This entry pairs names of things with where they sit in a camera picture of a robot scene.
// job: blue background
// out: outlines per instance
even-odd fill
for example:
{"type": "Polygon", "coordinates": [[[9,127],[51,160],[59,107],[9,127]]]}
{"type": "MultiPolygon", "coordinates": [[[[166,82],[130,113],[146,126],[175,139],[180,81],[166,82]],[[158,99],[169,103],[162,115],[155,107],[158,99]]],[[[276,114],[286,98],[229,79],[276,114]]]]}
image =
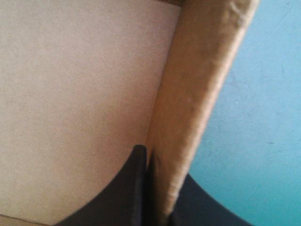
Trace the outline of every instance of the blue background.
{"type": "Polygon", "coordinates": [[[256,226],[301,226],[301,0],[262,0],[191,175],[256,226]]]}

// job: folded cardboard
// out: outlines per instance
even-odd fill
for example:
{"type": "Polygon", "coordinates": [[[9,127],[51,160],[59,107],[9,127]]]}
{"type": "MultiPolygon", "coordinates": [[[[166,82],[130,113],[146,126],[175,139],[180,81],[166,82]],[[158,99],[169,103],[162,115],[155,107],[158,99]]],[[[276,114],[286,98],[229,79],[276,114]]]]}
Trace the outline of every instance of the folded cardboard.
{"type": "Polygon", "coordinates": [[[166,223],[258,0],[165,2],[0,3],[0,214],[56,223],[146,139],[166,223]]]}

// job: blue wall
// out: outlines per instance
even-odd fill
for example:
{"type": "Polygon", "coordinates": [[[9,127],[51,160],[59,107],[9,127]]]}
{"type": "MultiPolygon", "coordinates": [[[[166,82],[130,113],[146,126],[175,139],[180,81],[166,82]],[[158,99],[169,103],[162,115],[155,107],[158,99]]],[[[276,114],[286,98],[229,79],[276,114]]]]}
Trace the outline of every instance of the blue wall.
{"type": "Polygon", "coordinates": [[[191,175],[256,226],[301,226],[301,0],[262,0],[191,175]]]}

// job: black curved shape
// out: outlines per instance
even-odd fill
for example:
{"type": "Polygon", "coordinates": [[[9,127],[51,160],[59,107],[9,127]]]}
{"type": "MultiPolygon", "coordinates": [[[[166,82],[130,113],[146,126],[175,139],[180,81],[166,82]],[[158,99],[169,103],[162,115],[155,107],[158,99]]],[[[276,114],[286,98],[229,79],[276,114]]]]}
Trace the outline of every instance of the black curved shape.
{"type": "Polygon", "coordinates": [[[250,226],[207,194],[190,175],[180,191],[170,226],[250,226]]]}
{"type": "Polygon", "coordinates": [[[136,145],[107,187],[56,226],[141,226],[145,171],[146,148],[136,145]]]}

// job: cardboard box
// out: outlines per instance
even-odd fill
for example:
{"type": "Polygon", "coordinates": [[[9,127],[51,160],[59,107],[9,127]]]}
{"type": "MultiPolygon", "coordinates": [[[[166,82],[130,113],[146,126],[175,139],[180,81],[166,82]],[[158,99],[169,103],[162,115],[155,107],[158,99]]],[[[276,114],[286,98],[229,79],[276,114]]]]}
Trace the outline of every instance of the cardboard box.
{"type": "Polygon", "coordinates": [[[0,3],[0,214],[55,224],[146,140],[164,224],[256,5],[0,3]]]}

